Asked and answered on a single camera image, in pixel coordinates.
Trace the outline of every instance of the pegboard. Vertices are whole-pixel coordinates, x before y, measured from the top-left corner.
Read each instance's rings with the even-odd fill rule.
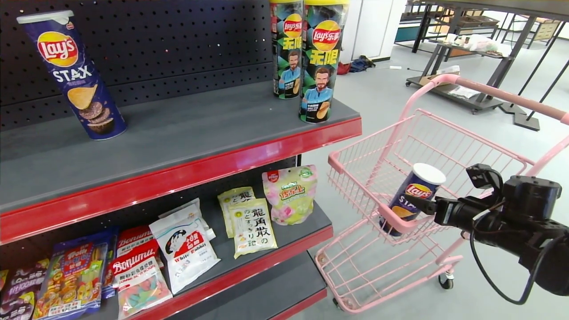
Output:
[[[0,245],[1,268],[15,269],[32,265],[35,261],[49,258],[55,243],[100,232],[108,227],[116,225],[123,230],[138,225],[150,224],[156,221],[158,215],[177,208],[195,198],[200,198],[202,203],[204,201],[216,201],[217,195],[227,190],[243,186],[258,186],[261,183],[261,174],[263,172],[294,167],[296,166],[296,160],[296,157],[292,157],[273,162],[266,166],[204,183],[190,189],[110,212],[106,215],[80,221],[13,243]],[[255,196],[257,198],[265,197],[262,190],[255,190]],[[221,214],[221,209],[219,212],[203,211],[202,215],[206,221],[208,221],[208,214]]]
[[[16,22],[19,15],[73,10],[87,53],[118,106],[268,80],[271,74],[265,68],[272,59],[265,1],[0,4],[1,130],[73,116]],[[242,74],[227,76],[231,71]]]

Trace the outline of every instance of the snack bag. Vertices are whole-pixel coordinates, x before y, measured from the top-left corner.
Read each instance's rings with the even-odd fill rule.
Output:
[[[204,226],[205,233],[208,236],[208,240],[213,240],[216,235],[212,228],[209,227],[208,223],[201,217],[200,210],[200,198],[196,198],[186,204],[182,204],[178,208],[172,209],[158,216],[160,219],[164,219],[172,214],[185,215],[190,219],[199,219],[201,224]]]
[[[150,224],[166,257],[170,288],[174,294],[220,261],[207,239],[201,219],[178,213]]]
[[[229,206],[235,237],[235,259],[262,250],[276,249],[267,200],[253,199]]]
[[[8,276],[8,270],[0,270],[0,292],[4,285],[6,284],[6,277]]]
[[[227,237],[231,239],[234,236],[234,232],[228,207],[232,204],[242,203],[251,199],[255,199],[253,188],[241,187],[231,189],[217,196],[217,199],[219,200],[219,205],[223,211],[223,220],[225,221],[225,231],[227,232]]]
[[[34,320],[72,320],[101,307],[101,280],[112,237],[104,231],[53,247]]]
[[[158,243],[152,239],[113,261],[113,276],[118,282],[118,320],[172,298],[156,262],[157,252]]]
[[[265,196],[273,206],[271,218],[278,224],[303,223],[314,209],[316,166],[300,166],[262,174]]]
[[[105,278],[103,279],[103,288],[101,292],[101,297],[103,299],[108,299],[115,295],[113,287],[113,268],[111,268],[111,263],[117,255],[118,227],[112,227],[110,231],[113,236],[110,239],[110,246],[107,250],[107,258],[105,261]]]
[[[44,259],[38,261],[33,268],[16,270],[2,294],[0,319],[31,319],[49,263],[49,259]],[[2,273],[2,278],[6,279],[8,270],[2,271]]]
[[[132,249],[145,244],[152,239],[154,239],[154,236],[147,225],[141,225],[139,227],[124,230],[118,235],[117,258],[124,256]],[[164,268],[159,252],[156,252],[156,262],[161,269]]]

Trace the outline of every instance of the white can lid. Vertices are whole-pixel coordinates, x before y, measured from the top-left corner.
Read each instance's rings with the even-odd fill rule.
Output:
[[[19,24],[35,23],[35,22],[42,22],[48,20],[55,20],[57,23],[60,24],[67,24],[69,22],[69,17],[72,16],[73,16],[73,11],[63,10],[63,11],[22,15],[21,17],[17,17],[16,20],[18,21]]]
[[[426,163],[416,163],[413,165],[413,173],[425,182],[440,186],[445,183],[447,176],[444,175],[439,169],[428,165]]]

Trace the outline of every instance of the potato chip can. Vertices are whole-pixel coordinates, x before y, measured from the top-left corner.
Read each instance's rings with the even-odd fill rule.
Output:
[[[273,45],[273,93],[298,97],[302,74],[302,0],[270,0]]]
[[[75,28],[73,11],[17,17],[33,41],[48,72],[79,118],[89,138],[106,140],[126,130],[116,104]]]
[[[330,115],[348,5],[349,0],[304,1],[302,121],[316,124]]]
[[[405,195],[431,200],[439,187],[445,183],[447,177],[439,169],[426,163],[415,163],[411,173],[403,181],[399,190],[394,194],[389,207],[399,218],[411,221],[417,218],[420,210],[405,199]],[[384,231],[389,232],[391,226],[386,223]],[[400,236],[401,233],[392,229],[392,236]]]

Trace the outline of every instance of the potato chip image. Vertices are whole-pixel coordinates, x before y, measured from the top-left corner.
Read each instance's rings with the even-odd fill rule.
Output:
[[[395,214],[398,215],[399,218],[405,218],[414,215],[413,212],[398,206],[391,208],[391,210],[393,210],[393,212],[395,212]]]
[[[67,98],[79,110],[85,110],[89,107],[91,100],[97,90],[97,85],[86,88],[73,88],[67,92]]]

